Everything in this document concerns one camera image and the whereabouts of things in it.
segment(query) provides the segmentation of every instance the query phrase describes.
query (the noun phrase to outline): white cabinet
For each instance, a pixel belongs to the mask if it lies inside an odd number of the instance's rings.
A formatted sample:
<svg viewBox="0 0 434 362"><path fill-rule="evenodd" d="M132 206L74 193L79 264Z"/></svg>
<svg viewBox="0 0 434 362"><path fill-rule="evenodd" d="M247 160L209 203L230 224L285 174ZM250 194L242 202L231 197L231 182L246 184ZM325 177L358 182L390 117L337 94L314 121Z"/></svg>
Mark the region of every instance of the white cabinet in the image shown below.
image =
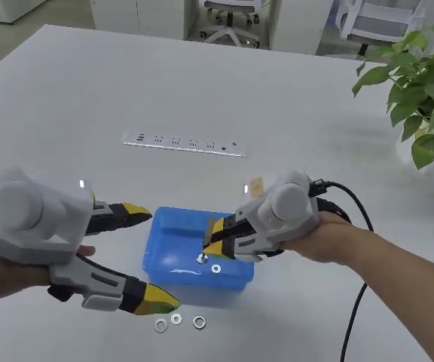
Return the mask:
<svg viewBox="0 0 434 362"><path fill-rule="evenodd" d="M197 14L198 0L92 0L95 27L185 39Z"/></svg>
<svg viewBox="0 0 434 362"><path fill-rule="evenodd" d="M315 54L332 0L273 0L269 43L273 51Z"/></svg>
<svg viewBox="0 0 434 362"><path fill-rule="evenodd" d="M46 0L0 0L0 22L13 23Z"/></svg>

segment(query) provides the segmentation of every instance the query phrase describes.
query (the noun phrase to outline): cable connector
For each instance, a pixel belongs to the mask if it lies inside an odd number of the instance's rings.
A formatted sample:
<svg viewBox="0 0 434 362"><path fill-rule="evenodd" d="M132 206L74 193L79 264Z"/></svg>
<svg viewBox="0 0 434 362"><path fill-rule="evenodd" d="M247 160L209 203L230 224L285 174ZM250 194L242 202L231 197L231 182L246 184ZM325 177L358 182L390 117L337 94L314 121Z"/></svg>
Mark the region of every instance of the cable connector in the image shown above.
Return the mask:
<svg viewBox="0 0 434 362"><path fill-rule="evenodd" d="M313 181L309 185L309 197L315 198L316 196L325 194L328 191L329 182L323 179Z"/></svg>

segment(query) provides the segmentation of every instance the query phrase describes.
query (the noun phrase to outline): blue plastic tray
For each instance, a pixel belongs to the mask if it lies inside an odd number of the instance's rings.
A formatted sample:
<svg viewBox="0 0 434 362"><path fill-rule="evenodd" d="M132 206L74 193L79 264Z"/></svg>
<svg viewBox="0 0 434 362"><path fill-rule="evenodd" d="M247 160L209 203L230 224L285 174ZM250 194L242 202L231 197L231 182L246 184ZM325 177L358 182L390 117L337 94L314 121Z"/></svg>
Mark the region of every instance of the blue plastic tray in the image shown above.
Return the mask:
<svg viewBox="0 0 434 362"><path fill-rule="evenodd" d="M216 259L209 256L206 264L199 264L202 241L210 217L216 219L227 213L160 207L154 214L142 267L150 282L197 286L240 292L254 278L254 263ZM211 271L213 264L221 272Z"/></svg>

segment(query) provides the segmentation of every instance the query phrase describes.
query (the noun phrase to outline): black cable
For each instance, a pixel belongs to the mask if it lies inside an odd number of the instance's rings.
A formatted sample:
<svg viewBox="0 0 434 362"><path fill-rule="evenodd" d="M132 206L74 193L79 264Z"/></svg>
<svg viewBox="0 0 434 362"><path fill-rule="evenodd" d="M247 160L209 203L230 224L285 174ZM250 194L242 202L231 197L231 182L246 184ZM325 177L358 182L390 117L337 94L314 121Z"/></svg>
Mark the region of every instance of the black cable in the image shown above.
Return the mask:
<svg viewBox="0 0 434 362"><path fill-rule="evenodd" d="M366 221L366 225L368 226L368 230L370 232L374 231L373 224L371 224L371 220L369 219L369 215L366 212L365 207L362 206L361 201L354 194L354 192L349 190L346 186L341 185L340 183L332 182L332 181L324 182L324 186L325 186L325 188L334 186L335 188L346 192L354 200L354 202L356 203L356 206L359 208L359 211L361 211L362 217L364 217L364 219ZM341 358L339 360L340 362L344 362L344 360L346 359L347 344L350 341L351 330L353 330L354 320L356 319L356 313L358 312L359 304L360 304L362 296L364 295L367 288L368 288L368 285L366 283L364 283L361 287L361 290L358 293L358 296L356 297L356 301L354 302L353 311L351 312L350 321L349 321L349 323L347 325L347 329L346 329L346 335L344 336L343 347L341 349Z"/></svg>

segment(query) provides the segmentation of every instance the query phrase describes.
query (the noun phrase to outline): floor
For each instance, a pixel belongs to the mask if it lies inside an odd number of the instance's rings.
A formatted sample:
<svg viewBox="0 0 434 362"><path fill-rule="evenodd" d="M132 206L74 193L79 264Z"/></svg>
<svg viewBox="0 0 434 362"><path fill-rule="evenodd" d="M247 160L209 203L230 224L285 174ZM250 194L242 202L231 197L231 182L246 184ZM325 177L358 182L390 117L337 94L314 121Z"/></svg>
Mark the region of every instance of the floor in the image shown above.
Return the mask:
<svg viewBox="0 0 434 362"><path fill-rule="evenodd" d="M0 60L44 24L94 29L90 0L50 0L14 25L0 23Z"/></svg>
<svg viewBox="0 0 434 362"><path fill-rule="evenodd" d="M261 21L258 25L246 25L244 16L236 15L234 25L242 27L261 37L260 48L268 49L266 32L266 19L268 7L261 9ZM200 29L206 24L215 23L215 14L207 13L201 9L195 26L191 31L189 40L201 41ZM93 15L90 0L48 0L38 8L17 20L14 25L0 23L0 60L8 55L14 48L34 34L44 24L70 26L75 28L94 29ZM232 44L227 39L222 39L221 44ZM343 41L339 37L338 30L330 24L322 35L318 55L338 54L338 57L355 57L360 44L351 41Z"/></svg>

